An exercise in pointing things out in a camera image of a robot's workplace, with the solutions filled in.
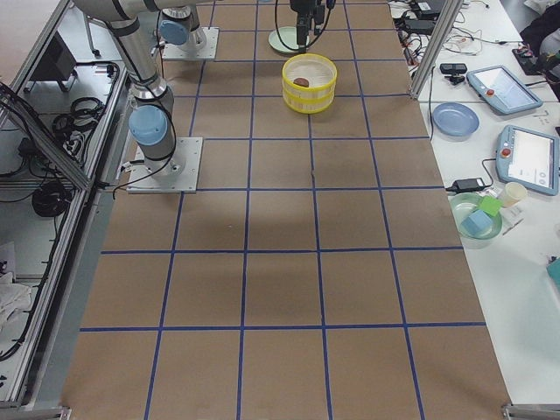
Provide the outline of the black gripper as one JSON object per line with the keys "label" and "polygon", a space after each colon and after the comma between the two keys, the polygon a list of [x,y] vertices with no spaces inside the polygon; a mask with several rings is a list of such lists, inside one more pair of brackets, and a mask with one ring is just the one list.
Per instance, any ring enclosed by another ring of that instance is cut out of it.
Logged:
{"label": "black gripper", "polygon": [[290,8],[297,14],[297,51],[307,49],[309,26],[313,23],[313,34],[318,36],[325,22],[325,6],[320,0],[290,0]]}

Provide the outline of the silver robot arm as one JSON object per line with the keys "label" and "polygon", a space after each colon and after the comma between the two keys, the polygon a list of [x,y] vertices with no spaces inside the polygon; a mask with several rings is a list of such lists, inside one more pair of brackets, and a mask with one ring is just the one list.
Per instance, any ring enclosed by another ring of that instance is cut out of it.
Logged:
{"label": "silver robot arm", "polygon": [[148,173],[175,175],[185,160],[176,152],[172,123],[174,96],[151,57],[151,48],[141,33],[138,15],[160,12],[162,23],[171,24],[172,36],[165,40],[185,45],[200,28],[194,1],[77,1],[89,17],[103,22],[115,43],[132,80],[136,108],[129,117],[129,131],[143,153]]}
{"label": "silver robot arm", "polygon": [[[270,46],[283,54],[306,53],[322,37],[335,4],[335,1],[290,1],[290,10],[296,14],[296,25],[290,27],[295,38],[289,41],[278,26],[279,2],[275,1],[275,30],[270,35],[276,41]],[[194,5],[163,9],[157,22],[156,36],[162,38],[166,45],[180,47],[189,44],[199,47],[206,43]]]}

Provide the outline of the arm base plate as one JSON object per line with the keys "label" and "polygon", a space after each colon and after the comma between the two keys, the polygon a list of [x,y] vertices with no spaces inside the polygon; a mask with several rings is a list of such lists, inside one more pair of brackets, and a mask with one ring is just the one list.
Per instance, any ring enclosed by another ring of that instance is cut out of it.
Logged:
{"label": "arm base plate", "polygon": [[191,33],[191,37],[183,45],[166,43],[163,59],[167,61],[214,60],[219,33],[218,27],[200,27]]}
{"label": "arm base plate", "polygon": [[195,193],[197,191],[202,137],[179,137],[171,161],[145,162],[140,146],[136,147],[134,165],[129,173],[128,193]]}

